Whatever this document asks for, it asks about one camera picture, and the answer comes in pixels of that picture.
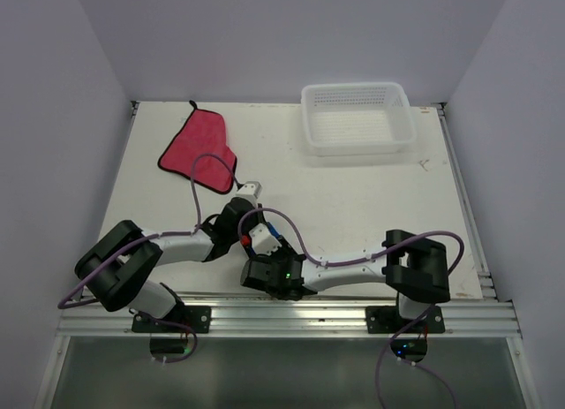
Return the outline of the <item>red microfiber towel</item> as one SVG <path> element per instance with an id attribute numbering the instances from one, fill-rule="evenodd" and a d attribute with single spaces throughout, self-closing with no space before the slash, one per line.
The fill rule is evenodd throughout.
<path id="1" fill-rule="evenodd" d="M 196 184 L 227 194 L 236 180 L 237 157 L 228 144 L 224 117 L 189 101 L 192 112 L 158 159 L 169 173 L 193 179 Z"/>

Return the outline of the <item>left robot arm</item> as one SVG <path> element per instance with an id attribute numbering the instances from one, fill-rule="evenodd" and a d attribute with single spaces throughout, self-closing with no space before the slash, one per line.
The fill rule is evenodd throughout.
<path id="1" fill-rule="evenodd" d="M 188 323 L 185 305 L 167 285 L 150 281 L 151 272 L 162 265 L 222 258 L 239 241 L 239 221 L 257 207 L 234 197 L 195 232 L 151 234 L 124 220 L 79 259 L 75 275 L 107 311 L 128 308 L 151 317 L 163 331 L 174 331 Z"/>

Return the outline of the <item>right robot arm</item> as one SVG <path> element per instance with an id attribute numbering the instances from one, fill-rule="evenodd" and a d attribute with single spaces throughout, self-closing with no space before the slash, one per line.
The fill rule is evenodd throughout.
<path id="1" fill-rule="evenodd" d="M 391 230 L 383 241 L 385 261 L 367 251 L 353 261 L 310 261 L 274 229 L 260 225 L 241 239 L 248 255 L 240 284 L 279 300 L 301 300 L 351 284 L 386 284 L 396 291 L 393 320 L 398 329 L 413 331 L 425 320 L 430 305 L 450 301 L 446 247 L 423 238 L 392 252 L 412 234 Z"/>

